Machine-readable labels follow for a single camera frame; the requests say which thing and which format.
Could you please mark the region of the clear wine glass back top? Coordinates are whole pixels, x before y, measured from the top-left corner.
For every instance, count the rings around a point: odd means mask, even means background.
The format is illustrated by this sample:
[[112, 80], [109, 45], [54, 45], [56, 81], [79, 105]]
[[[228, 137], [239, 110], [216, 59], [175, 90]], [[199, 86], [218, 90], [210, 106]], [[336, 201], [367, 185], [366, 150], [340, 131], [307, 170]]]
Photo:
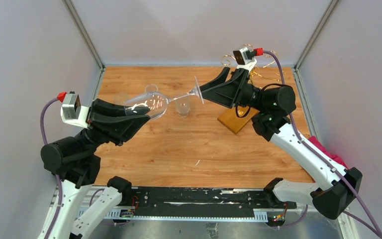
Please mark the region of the clear wine glass back top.
[[159, 91], [144, 92], [131, 99], [123, 101], [122, 105], [125, 108], [127, 116], [147, 115], [150, 119], [158, 119], [166, 113], [168, 105], [171, 102], [189, 96], [197, 96], [204, 104], [204, 98], [197, 76], [194, 76], [193, 88], [186, 93], [168, 97]]

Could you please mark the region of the clear ribbed wine glass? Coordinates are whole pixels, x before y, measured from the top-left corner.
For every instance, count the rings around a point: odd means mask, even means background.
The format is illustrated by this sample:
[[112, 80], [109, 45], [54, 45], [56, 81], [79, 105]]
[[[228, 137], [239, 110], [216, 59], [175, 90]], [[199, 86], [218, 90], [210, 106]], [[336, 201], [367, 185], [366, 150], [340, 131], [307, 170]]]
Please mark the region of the clear ribbed wine glass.
[[116, 105], [125, 105], [125, 102], [129, 100], [129, 95], [124, 92], [119, 92], [114, 95], [114, 103]]

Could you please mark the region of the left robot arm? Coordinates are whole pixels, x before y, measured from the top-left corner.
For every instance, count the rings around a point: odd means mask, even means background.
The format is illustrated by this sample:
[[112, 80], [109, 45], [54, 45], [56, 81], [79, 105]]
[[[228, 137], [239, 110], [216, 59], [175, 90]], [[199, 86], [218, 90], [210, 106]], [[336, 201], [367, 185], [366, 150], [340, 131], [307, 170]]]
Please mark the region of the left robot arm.
[[81, 216], [81, 204], [96, 181], [101, 158], [96, 150], [105, 143], [117, 146], [129, 141], [150, 120], [146, 106], [121, 106], [96, 99], [88, 107], [78, 100], [63, 101], [64, 123], [79, 126], [81, 131], [41, 148], [44, 168], [57, 179], [58, 194], [46, 218], [41, 239], [86, 239], [116, 205], [134, 204], [132, 184], [115, 176], [100, 197]]

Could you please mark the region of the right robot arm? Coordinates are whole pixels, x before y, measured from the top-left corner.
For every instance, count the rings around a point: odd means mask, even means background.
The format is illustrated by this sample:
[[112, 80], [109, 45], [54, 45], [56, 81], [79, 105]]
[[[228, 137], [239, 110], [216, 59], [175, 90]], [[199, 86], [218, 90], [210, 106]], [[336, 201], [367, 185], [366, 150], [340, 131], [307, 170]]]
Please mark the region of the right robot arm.
[[221, 106], [256, 109], [257, 114], [251, 119], [256, 134], [284, 150], [313, 179], [312, 183], [283, 178], [272, 180], [265, 187], [267, 206], [301, 203], [313, 206], [328, 219], [336, 219], [356, 199], [363, 177], [361, 172], [337, 163], [298, 131], [290, 119], [290, 113], [296, 108], [296, 95], [291, 86], [273, 83], [259, 88], [249, 82], [248, 70], [231, 71], [225, 67], [199, 90], [205, 100]]

